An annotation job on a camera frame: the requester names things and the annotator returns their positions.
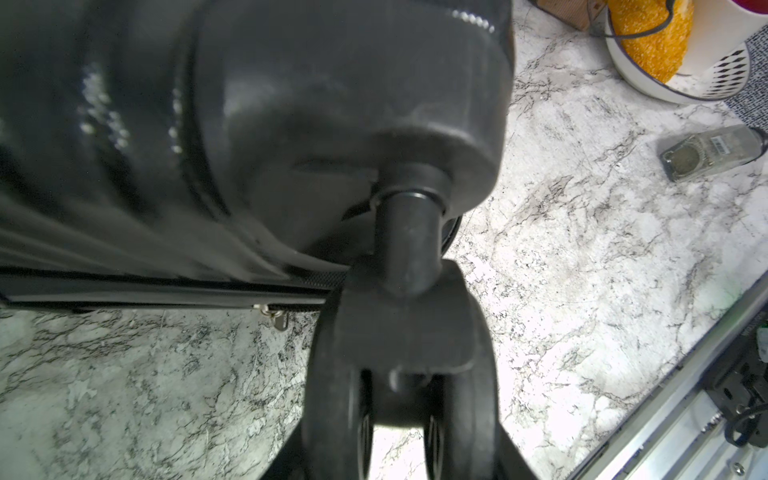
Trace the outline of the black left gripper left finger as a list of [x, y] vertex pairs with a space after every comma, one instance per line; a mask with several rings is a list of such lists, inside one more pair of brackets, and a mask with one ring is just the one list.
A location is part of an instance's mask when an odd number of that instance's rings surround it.
[[304, 421], [300, 420], [278, 451], [261, 480], [308, 480], [309, 447], [304, 438]]

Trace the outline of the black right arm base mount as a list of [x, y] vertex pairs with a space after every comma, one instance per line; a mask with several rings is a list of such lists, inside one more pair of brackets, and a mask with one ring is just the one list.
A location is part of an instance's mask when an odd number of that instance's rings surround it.
[[767, 310], [737, 335], [705, 375], [704, 389], [736, 447], [767, 447]]

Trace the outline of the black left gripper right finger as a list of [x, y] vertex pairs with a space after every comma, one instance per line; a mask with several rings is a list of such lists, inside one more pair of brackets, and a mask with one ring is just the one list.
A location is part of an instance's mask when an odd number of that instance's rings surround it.
[[511, 437], [497, 424], [497, 449], [495, 456], [495, 480], [537, 480], [537, 476], [531, 470], [518, 449], [513, 444]]

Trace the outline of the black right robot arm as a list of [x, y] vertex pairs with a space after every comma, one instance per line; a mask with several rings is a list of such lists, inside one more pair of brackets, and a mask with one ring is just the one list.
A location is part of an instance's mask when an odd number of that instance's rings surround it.
[[767, 132], [747, 125], [690, 135], [664, 150], [660, 162], [673, 182], [712, 176], [755, 162], [767, 153]]

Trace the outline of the black ribbed hard-shell suitcase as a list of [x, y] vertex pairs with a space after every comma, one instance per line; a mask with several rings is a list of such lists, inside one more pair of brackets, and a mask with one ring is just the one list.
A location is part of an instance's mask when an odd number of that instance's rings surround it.
[[499, 175], [508, 1], [5, 1], [1, 304], [320, 310], [309, 479], [377, 425], [494, 479], [489, 328], [444, 256]]

